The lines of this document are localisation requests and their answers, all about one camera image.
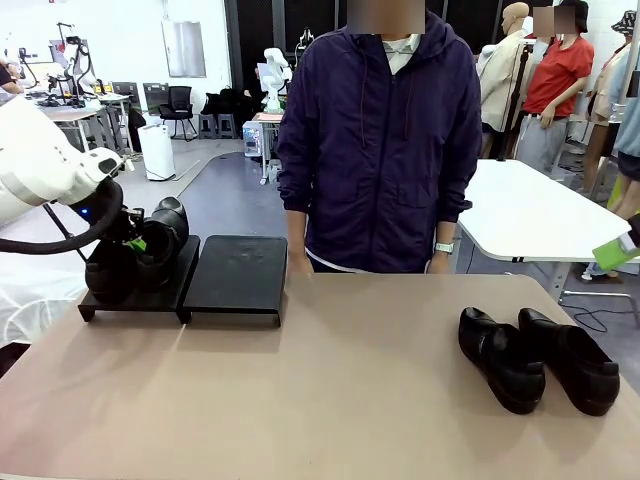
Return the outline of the person's right hand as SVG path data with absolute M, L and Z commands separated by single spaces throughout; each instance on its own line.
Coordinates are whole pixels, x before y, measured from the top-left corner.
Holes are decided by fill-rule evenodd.
M 314 267 L 303 246 L 291 246 L 288 248 L 287 273 L 289 276 L 308 276 L 314 273 Z

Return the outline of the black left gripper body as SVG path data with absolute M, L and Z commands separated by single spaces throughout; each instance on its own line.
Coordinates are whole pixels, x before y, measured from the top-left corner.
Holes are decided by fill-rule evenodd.
M 118 244 L 136 240 L 142 234 L 144 218 L 143 208 L 122 207 L 114 222 L 102 235 L 102 239 Z

